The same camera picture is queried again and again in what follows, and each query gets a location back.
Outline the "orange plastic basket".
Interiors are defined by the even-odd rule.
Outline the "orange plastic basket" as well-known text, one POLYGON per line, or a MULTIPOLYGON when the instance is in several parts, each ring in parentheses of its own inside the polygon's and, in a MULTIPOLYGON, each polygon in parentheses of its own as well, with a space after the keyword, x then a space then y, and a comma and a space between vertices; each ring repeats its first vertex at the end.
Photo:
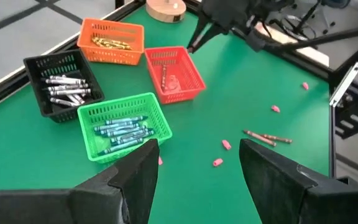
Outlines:
POLYGON ((126 22, 85 18, 81 25, 77 46, 90 62, 137 65, 144 53, 144 27, 126 22), (92 42, 101 37, 128 43, 132 50, 99 47, 92 42))

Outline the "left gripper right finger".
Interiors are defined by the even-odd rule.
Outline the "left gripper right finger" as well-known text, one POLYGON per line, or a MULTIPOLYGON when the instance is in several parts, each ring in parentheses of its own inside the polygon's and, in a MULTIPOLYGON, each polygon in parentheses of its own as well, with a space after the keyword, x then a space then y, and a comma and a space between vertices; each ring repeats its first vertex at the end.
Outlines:
POLYGON ((358 224, 358 182, 329 178, 241 139, 244 180, 263 224, 358 224))

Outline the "white shade wooden base lamp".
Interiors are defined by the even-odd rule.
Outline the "white shade wooden base lamp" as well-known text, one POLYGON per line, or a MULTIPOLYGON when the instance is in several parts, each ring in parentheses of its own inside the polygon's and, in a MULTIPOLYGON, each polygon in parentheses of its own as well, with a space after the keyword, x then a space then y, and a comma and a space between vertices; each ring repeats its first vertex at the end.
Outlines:
POLYGON ((184 19, 186 4, 183 0, 146 0, 146 11, 152 18, 166 23, 184 19))

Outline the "black plastic basket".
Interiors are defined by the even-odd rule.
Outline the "black plastic basket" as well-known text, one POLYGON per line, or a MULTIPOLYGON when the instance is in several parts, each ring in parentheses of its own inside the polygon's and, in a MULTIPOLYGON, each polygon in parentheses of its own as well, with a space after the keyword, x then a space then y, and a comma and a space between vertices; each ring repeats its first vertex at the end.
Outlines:
POLYGON ((56 123, 77 118, 78 107, 50 101, 53 97, 50 94, 53 84, 45 81, 51 76, 64 75, 68 78, 85 80, 85 84, 91 91, 88 94, 80 93, 79 96, 86 105, 104 100, 104 93, 80 50, 25 58, 24 65, 42 116, 56 123))

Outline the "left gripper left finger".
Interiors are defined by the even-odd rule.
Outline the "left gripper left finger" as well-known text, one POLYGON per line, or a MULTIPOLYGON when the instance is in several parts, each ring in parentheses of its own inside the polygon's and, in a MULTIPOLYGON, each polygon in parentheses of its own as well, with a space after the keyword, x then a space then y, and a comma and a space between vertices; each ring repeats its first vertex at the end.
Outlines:
POLYGON ((150 139, 69 189, 0 190, 0 224, 148 224, 159 152, 150 139))

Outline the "red plastic basket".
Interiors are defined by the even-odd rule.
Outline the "red plastic basket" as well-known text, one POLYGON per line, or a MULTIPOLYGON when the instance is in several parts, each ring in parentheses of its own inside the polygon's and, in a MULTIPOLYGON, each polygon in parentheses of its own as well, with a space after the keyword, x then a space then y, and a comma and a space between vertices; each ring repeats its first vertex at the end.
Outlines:
POLYGON ((162 104, 192 100, 206 89, 198 69, 184 47, 147 48, 145 58, 152 83, 162 104), (175 75, 179 79, 181 91, 162 91, 162 65, 167 66, 167 76, 175 75))

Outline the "silver metal bracket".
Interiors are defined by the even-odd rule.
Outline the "silver metal bracket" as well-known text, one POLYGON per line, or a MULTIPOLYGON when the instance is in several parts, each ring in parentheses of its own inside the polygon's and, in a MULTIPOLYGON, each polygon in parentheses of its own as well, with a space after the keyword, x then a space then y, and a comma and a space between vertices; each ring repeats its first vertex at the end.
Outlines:
POLYGON ((356 62, 345 74, 344 78, 336 87, 334 93, 332 94, 329 105, 333 108, 337 106, 343 95, 345 94, 346 90, 349 88, 353 80, 358 74, 358 62, 356 62))

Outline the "black stool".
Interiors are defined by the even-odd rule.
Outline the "black stool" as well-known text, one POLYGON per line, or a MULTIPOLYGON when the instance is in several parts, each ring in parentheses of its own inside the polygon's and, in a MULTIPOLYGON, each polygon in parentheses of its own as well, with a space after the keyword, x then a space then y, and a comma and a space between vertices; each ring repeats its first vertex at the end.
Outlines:
POLYGON ((292 5, 276 12, 268 24, 277 26, 296 40, 314 39, 318 32, 325 35, 336 25, 329 21, 326 10, 336 8, 337 4, 336 0, 295 0, 292 5))

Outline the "green plastic basket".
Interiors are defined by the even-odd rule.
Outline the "green plastic basket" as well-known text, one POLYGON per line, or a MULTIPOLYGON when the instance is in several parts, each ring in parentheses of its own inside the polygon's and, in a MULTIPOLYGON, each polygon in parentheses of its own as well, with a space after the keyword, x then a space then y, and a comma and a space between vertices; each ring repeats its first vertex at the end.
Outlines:
POLYGON ((157 139, 160 144, 172 137, 172 131, 153 93, 143 93, 116 100, 104 101, 102 103, 81 106, 78 109, 78 116, 85 140, 88 159, 93 162, 112 162, 126 156, 149 139, 157 139), (135 116, 148 116, 146 120, 134 122, 138 122, 139 125, 144 125, 147 128, 152 128, 155 131, 155 134, 143 138, 143 143, 138 145, 99 156, 99 152, 112 147, 112 138, 96 135, 94 128, 106 125, 106 120, 135 116))

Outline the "green table mat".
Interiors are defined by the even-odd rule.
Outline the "green table mat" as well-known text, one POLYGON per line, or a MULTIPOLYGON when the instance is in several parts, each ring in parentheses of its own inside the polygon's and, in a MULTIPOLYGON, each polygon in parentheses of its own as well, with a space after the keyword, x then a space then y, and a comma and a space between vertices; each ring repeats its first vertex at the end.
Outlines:
MULTIPOLYGON (((215 37, 192 59, 206 89, 161 106, 172 137, 160 145, 149 224, 260 224, 239 162, 244 130, 292 139, 275 151, 329 174, 326 81, 233 34, 215 37)), ((88 159, 80 122, 43 117, 31 86, 0 103, 0 190, 69 189, 104 169, 88 159)))

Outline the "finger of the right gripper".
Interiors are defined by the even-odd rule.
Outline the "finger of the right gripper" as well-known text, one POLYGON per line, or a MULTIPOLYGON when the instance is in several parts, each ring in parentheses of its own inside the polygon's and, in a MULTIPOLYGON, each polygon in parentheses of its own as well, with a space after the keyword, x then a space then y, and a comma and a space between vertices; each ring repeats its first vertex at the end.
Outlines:
POLYGON ((198 22, 193 35, 188 43, 187 50, 198 50, 204 43, 205 37, 202 34, 206 25, 208 24, 208 17, 204 13, 199 13, 198 22))
POLYGON ((226 31, 219 26, 211 26, 204 34, 201 31, 196 30, 191 38, 191 53, 195 53, 213 37, 220 34, 226 35, 226 31))

